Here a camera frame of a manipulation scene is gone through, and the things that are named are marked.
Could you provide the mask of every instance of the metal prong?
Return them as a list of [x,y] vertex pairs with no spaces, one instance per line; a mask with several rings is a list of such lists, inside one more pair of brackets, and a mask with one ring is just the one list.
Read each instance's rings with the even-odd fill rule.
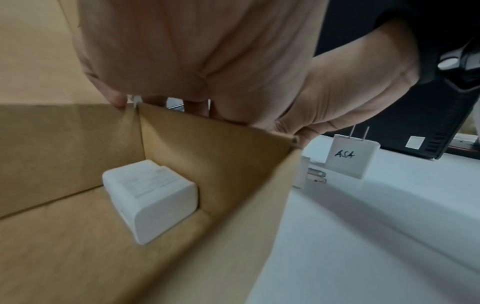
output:
[[369,132],[370,127],[367,127],[365,130],[365,133],[363,134],[362,140],[365,140],[365,137],[367,137],[367,133]]
[[356,125],[353,125],[353,127],[351,128],[350,135],[348,136],[348,138],[352,138],[352,134],[354,133],[355,126]]

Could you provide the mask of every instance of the white power adapter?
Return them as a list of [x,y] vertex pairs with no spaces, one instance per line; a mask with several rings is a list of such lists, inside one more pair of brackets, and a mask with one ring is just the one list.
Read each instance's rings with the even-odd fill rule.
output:
[[102,178],[115,209],[140,245],[175,226],[198,206],[193,182],[151,160],[109,170]]
[[352,128],[350,136],[335,134],[326,158],[325,168],[363,179],[377,151],[380,149],[380,144],[376,141],[365,139],[369,127],[367,127],[363,138],[352,137],[354,129],[355,126]]

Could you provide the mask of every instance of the white sticker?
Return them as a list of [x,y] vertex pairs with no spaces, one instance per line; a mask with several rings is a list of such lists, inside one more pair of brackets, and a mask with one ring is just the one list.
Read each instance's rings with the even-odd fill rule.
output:
[[421,136],[410,136],[410,139],[406,143],[406,147],[410,149],[415,149],[418,150],[422,146],[422,143],[424,143],[425,137]]
[[172,174],[165,168],[156,169],[155,171],[143,172],[141,175],[133,176],[122,184],[135,198],[151,194],[160,188],[165,187],[179,180],[179,177]]

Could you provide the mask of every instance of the white table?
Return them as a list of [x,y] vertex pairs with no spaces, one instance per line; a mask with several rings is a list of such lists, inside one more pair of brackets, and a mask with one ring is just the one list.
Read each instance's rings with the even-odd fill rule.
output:
[[[304,155],[324,162],[330,143]],[[479,302],[469,262],[480,246],[468,242],[480,231],[480,161],[380,150],[365,181],[327,180],[291,192],[249,304]]]

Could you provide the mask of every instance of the black sleeve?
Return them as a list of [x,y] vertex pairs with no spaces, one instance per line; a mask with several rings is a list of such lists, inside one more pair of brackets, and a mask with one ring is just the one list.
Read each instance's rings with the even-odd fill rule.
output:
[[480,32],[477,0],[405,0],[380,15],[376,27],[400,17],[408,22],[420,53],[419,84],[437,77],[441,54],[462,47]]

